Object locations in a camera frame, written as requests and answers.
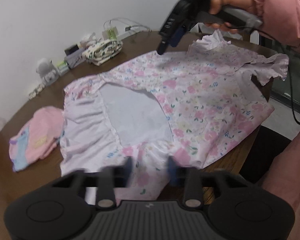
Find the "pink sleeve left forearm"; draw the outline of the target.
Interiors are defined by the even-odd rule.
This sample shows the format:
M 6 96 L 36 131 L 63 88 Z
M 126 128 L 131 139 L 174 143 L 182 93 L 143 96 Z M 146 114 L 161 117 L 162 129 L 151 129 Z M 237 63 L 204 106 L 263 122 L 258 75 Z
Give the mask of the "pink sleeve left forearm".
M 300 132 L 275 157 L 262 187 L 291 205 L 295 223 L 288 239 L 300 239 Z

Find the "right hand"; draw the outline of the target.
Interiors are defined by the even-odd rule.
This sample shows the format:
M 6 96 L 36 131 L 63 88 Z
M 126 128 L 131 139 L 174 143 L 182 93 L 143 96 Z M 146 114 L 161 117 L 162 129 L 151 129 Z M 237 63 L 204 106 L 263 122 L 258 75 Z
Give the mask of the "right hand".
M 217 14 L 222 6 L 224 5 L 231 5 L 233 7 L 237 7 L 239 9 L 243 9 L 249 13 L 256 15 L 256 7 L 254 0 L 211 0 L 210 1 L 210 14 Z M 238 33 L 237 29 L 230 29 L 231 24 L 230 23 L 205 23 L 207 27 L 211 27 L 213 29 L 220 29 L 221 31 L 226 31 L 232 34 Z

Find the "pink sleeve right forearm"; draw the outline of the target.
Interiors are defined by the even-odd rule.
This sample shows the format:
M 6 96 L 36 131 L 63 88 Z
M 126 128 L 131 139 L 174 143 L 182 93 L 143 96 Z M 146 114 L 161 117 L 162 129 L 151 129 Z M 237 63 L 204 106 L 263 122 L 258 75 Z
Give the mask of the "pink sleeve right forearm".
M 300 53 L 300 0 L 253 0 L 261 30 Z

